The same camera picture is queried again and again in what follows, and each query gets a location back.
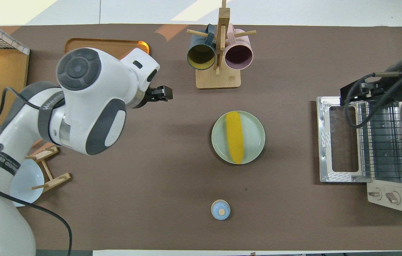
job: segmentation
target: toaster oven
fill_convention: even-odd
[[[347,109],[360,123],[373,101]],[[402,211],[402,126],[400,103],[380,108],[363,127],[347,124],[340,97],[317,98],[321,182],[366,182],[371,203]]]

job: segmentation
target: light green plate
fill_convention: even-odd
[[[253,161],[261,154],[266,142],[266,134],[261,122],[252,114],[245,111],[237,111],[240,115],[243,133],[243,159],[240,164]],[[226,133],[226,114],[222,115],[212,129],[212,145],[215,152],[226,162],[235,164],[228,147],[228,135]]]

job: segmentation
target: orange tray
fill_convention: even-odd
[[[135,48],[139,48],[144,52],[147,52],[147,54],[150,53],[149,45],[143,41],[125,41],[125,40],[114,40],[114,39],[90,39],[90,38],[72,38],[66,41],[65,53],[82,47],[91,47],[102,50],[118,58],[119,60],[123,59],[123,57],[125,57]]]

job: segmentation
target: corn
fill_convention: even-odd
[[[236,164],[240,164],[243,159],[243,133],[237,111],[226,114],[226,134],[231,157]]]

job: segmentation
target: mug rack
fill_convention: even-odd
[[[198,89],[226,89],[237,88],[241,84],[240,70],[229,68],[225,64],[226,33],[230,21],[230,8],[226,7],[226,0],[222,0],[218,13],[216,39],[216,61],[206,70],[195,70],[196,87]],[[187,29],[187,33],[207,37],[207,33]],[[256,30],[234,34],[234,37],[256,34]]]
[[[37,163],[41,162],[44,170],[46,171],[46,175],[48,176],[49,179],[43,185],[32,187],[31,188],[32,190],[36,190],[37,188],[43,188],[43,193],[45,193],[46,191],[55,188],[56,186],[71,179],[71,174],[69,173],[65,173],[63,175],[53,178],[53,175],[51,174],[51,171],[49,170],[48,165],[46,164],[46,159],[57,153],[59,153],[58,148],[53,143],[48,142],[44,144],[42,147],[40,147],[40,149],[37,149],[35,152],[26,157],[26,159],[32,159]]]

